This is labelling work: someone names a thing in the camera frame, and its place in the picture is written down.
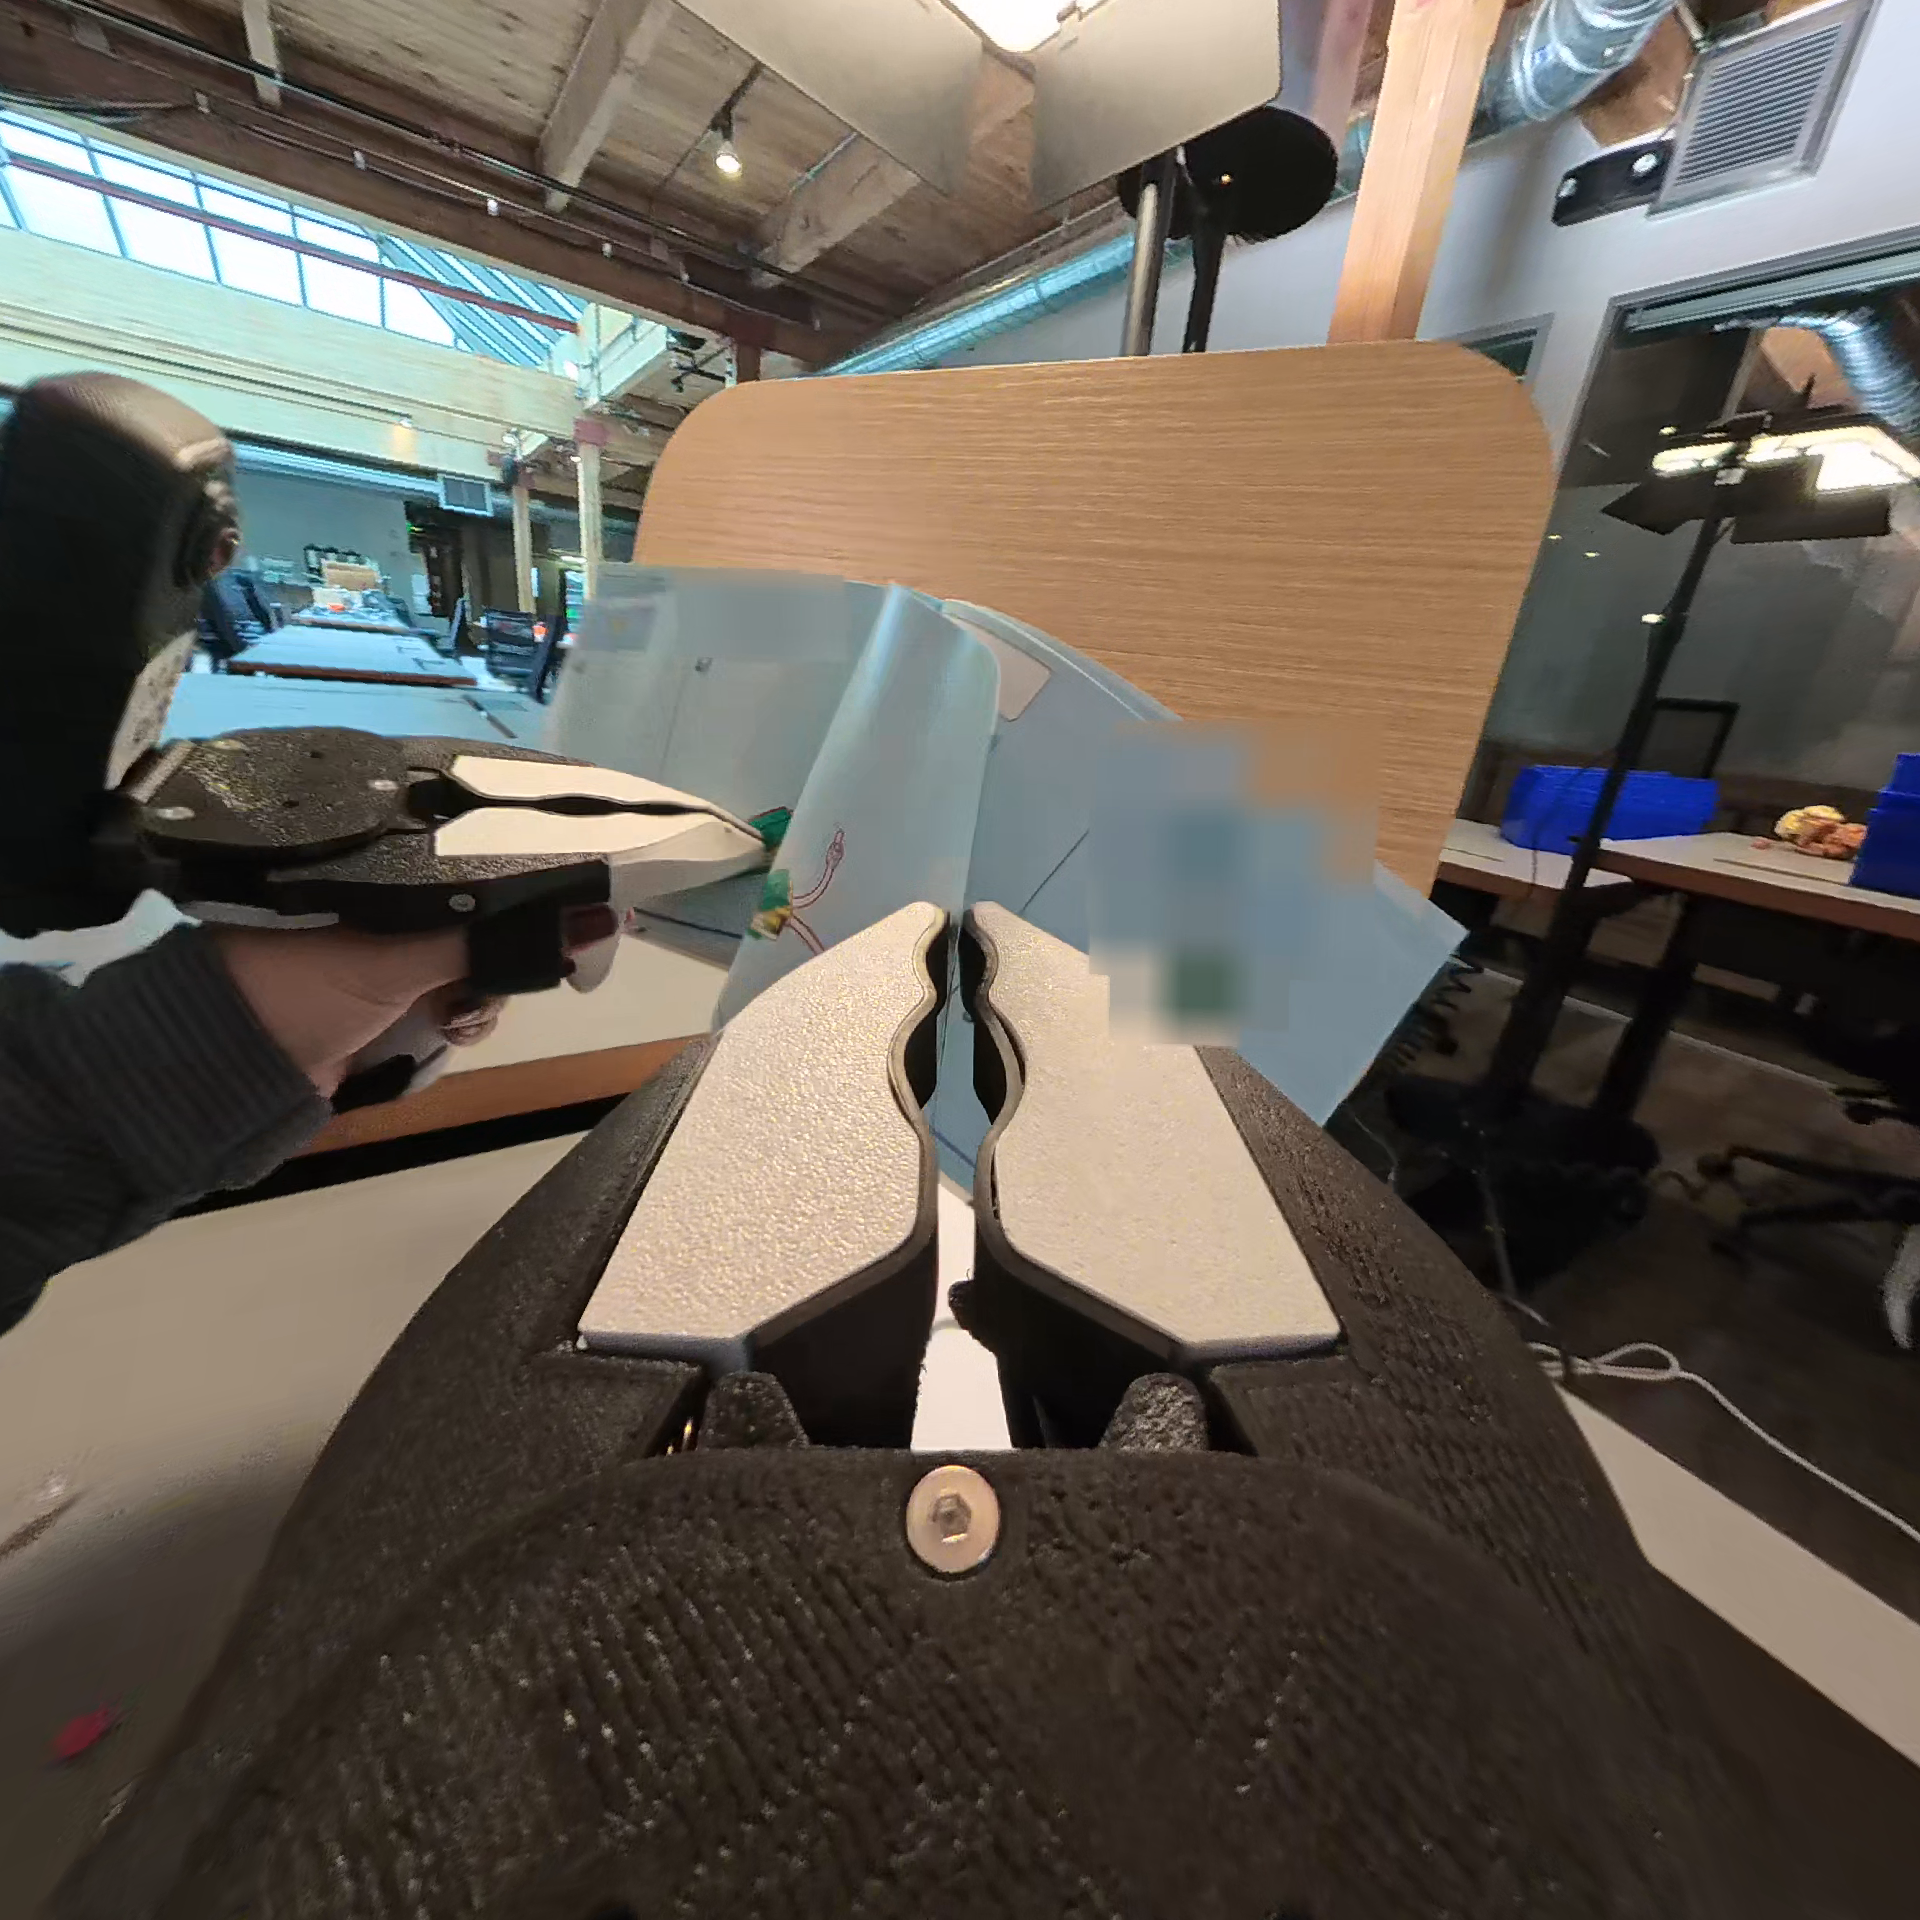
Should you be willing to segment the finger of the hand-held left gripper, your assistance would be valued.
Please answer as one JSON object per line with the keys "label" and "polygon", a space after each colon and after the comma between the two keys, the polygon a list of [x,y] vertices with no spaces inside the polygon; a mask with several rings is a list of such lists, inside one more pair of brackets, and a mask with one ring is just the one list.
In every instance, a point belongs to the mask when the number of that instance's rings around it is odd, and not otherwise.
{"label": "finger of the hand-held left gripper", "polygon": [[459,755],[448,768],[448,783],[475,806],[491,809],[536,809],[568,817],[597,811],[703,815],[723,825],[739,825],[739,817],[719,803],[647,778],[575,760]]}
{"label": "finger of the hand-held left gripper", "polygon": [[691,891],[770,862],[749,827],[705,809],[563,815],[536,808],[477,808],[435,831],[439,858],[520,858],[545,874],[600,862],[609,903],[643,903]]}

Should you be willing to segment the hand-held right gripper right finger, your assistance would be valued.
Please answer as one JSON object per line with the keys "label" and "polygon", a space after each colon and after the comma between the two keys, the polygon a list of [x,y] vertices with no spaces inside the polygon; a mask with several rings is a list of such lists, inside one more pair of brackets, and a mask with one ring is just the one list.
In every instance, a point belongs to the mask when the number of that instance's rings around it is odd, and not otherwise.
{"label": "hand-held right gripper right finger", "polygon": [[1105,1338],[1148,1371],[1330,1354],[1338,1313],[1203,1051],[1113,1028],[1091,961],[1000,903],[961,955],[986,1331],[1081,1361]]}

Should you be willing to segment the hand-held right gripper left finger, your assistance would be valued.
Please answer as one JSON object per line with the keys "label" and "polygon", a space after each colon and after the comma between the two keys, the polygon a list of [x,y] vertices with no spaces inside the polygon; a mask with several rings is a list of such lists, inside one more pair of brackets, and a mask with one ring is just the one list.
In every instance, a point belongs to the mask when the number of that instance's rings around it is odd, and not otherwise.
{"label": "hand-held right gripper left finger", "polygon": [[785,975],[719,1033],[579,1327],[589,1354],[735,1371],[933,1224],[905,1054],[949,934],[909,903]]}

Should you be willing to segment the light blue paper sheet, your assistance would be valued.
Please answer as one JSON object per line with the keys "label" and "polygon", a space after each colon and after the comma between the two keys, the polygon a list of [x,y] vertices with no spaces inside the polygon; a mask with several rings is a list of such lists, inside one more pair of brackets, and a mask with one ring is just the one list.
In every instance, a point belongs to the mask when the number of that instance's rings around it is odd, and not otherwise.
{"label": "light blue paper sheet", "polygon": [[931,902],[1003,906],[1091,961],[1127,1040],[1234,1050],[1312,1121],[1357,1087],[1463,931],[1384,867],[1353,752],[1185,723],[1008,615],[901,585],[609,567],[541,743],[785,809],[760,881],[643,910],[727,961],[719,1024]]}

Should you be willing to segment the person's left forearm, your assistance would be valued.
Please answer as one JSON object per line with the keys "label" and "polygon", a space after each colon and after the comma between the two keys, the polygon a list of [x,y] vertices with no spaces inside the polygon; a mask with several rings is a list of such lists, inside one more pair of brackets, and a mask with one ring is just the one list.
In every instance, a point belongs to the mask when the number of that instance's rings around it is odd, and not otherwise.
{"label": "person's left forearm", "polygon": [[329,1116],[202,929],[82,984],[7,967],[3,1331],[68,1267],[266,1178]]}

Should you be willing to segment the white desk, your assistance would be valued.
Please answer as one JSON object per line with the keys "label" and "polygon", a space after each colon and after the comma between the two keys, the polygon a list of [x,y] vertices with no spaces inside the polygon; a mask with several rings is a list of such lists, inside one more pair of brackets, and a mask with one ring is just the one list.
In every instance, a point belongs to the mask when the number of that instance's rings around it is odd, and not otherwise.
{"label": "white desk", "polygon": [[[303,1162],[5,1336],[5,1916],[35,1916],[199,1682],[292,1488],[431,1288],[602,1118]],[[1805,1916],[1916,1916],[1916,1622],[1573,1403]],[[77,1766],[55,1728],[124,1714]]]}

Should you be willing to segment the person's left hand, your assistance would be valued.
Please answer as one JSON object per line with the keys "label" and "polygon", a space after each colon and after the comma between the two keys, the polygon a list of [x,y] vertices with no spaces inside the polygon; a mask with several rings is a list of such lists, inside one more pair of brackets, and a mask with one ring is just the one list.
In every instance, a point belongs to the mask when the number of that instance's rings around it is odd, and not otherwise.
{"label": "person's left hand", "polygon": [[352,929],[213,929],[231,984],[280,1051],[322,1097],[399,1024],[425,1024],[439,1044],[485,1040],[506,1000],[469,982],[467,940],[453,934],[375,935]]}

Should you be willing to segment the background work table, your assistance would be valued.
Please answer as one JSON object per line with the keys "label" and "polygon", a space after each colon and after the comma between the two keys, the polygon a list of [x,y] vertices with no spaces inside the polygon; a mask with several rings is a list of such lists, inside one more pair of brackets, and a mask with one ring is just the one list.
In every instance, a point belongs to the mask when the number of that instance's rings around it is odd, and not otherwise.
{"label": "background work table", "polygon": [[[1488,823],[1456,820],[1435,879],[1477,894],[1523,902],[1557,896],[1571,858],[1519,849]],[[1917,945],[1917,902],[1855,886],[1852,867],[1740,833],[1703,833],[1603,844],[1588,887],[1604,894],[1636,882],[1655,894],[1748,906],[1796,921]]]}

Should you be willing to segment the black office chair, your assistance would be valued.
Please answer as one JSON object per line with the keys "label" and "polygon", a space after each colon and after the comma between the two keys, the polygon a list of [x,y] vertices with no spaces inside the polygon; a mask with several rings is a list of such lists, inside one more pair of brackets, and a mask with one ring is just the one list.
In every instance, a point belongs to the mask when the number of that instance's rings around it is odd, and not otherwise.
{"label": "black office chair", "polygon": [[[1841,1073],[1833,1096],[1843,1116],[1857,1126],[1917,1126],[1917,1040],[1916,1027],[1843,1033],[1833,1024],[1808,1024],[1805,1044]],[[1917,1180],[1880,1167],[1855,1167],[1785,1155],[1772,1147],[1731,1143],[1696,1163],[1707,1185],[1733,1185],[1740,1167],[1783,1174],[1810,1185],[1815,1198],[1775,1204],[1744,1204],[1736,1225],[1717,1236],[1725,1257],[1744,1257],[1748,1242],[1764,1227],[1889,1225],[1898,1232],[1893,1260],[1881,1278],[1889,1322],[1916,1303],[1917,1283]]]}

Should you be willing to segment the black studio light on stand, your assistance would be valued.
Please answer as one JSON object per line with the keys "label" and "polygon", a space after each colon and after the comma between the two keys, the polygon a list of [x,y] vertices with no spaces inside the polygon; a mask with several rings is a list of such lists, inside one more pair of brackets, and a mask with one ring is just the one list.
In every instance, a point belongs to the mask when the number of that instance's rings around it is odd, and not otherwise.
{"label": "black studio light on stand", "polygon": [[1883,537],[1890,500],[1913,482],[1916,454],[1876,417],[1835,410],[1746,415],[1687,435],[1674,431],[1647,478],[1608,506],[1612,519],[1657,537],[1684,527],[1696,534],[1663,611],[1647,618],[1635,700],[1573,844],[1565,887],[1483,1075],[1456,1083],[1405,1073],[1384,1097],[1391,1118],[1448,1167],[1448,1180],[1475,1191],[1495,1288],[1509,1303],[1523,1296],[1513,1254],[1530,1247],[1530,1236],[1516,1240],[1513,1231],[1573,1234],[1583,1251],[1619,1204],[1644,1204],[1652,1156],[1642,1127],[1629,1118],[1604,1118],[1601,1105],[1578,1111],[1538,1099],[1532,1080],[1594,940],[1601,910],[1588,876],[1619,825],[1621,794],[1652,731],[1707,566],[1725,539]]}

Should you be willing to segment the softbox light on stand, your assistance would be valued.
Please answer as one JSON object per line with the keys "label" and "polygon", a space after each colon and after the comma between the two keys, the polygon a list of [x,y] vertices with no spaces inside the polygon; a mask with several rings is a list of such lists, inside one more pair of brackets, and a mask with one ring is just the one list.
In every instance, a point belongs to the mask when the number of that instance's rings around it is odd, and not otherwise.
{"label": "softbox light on stand", "polygon": [[1263,3],[692,3],[685,11],[841,124],[772,216],[760,268],[796,279],[920,190],[963,196],[996,132],[1053,208],[1279,102],[1282,7]]}

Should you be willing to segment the grey air vent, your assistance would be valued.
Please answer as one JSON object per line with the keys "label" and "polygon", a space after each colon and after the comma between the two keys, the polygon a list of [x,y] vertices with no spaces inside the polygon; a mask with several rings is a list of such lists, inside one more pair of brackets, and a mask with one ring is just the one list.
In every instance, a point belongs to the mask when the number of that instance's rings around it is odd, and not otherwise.
{"label": "grey air vent", "polygon": [[1810,176],[1871,17],[1871,3],[1826,3],[1709,42],[1674,119],[1651,214],[1665,217]]}

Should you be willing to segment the spiral metal duct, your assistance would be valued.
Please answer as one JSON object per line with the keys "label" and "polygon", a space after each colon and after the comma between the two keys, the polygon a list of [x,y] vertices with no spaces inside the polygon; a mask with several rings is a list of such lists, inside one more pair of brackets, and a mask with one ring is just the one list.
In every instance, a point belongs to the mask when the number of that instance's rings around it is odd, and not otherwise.
{"label": "spiral metal duct", "polygon": [[819,377],[922,372],[961,353],[981,347],[1087,300],[1103,297],[1129,279],[1137,230],[1122,225],[1095,242],[1058,254],[1032,270],[963,297],[929,320],[913,320],[876,344],[819,368]]}

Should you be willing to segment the wooden support post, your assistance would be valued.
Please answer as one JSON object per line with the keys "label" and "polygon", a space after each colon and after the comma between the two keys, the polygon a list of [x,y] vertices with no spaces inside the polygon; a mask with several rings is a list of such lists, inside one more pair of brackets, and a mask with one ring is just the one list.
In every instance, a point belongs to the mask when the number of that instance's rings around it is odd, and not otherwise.
{"label": "wooden support post", "polygon": [[1399,3],[1330,346],[1417,338],[1504,3]]}

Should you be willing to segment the black wall device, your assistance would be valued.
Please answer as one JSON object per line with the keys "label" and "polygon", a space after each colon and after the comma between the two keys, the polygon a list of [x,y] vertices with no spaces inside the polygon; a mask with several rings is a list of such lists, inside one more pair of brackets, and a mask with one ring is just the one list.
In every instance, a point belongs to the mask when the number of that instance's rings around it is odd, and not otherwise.
{"label": "black wall device", "polygon": [[1603,152],[1561,175],[1552,195],[1552,226],[1578,226],[1629,208],[1652,206],[1674,161],[1668,135]]}

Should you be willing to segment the silver flexible duct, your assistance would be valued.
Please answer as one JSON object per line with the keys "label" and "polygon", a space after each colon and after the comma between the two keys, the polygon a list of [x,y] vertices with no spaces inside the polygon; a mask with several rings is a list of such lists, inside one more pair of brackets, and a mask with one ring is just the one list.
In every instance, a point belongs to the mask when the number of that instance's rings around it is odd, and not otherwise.
{"label": "silver flexible duct", "polygon": [[1495,38],[1480,86],[1469,142],[1549,124],[1625,73],[1665,26],[1676,28],[1684,62],[1700,44],[1689,4],[1527,3]]}

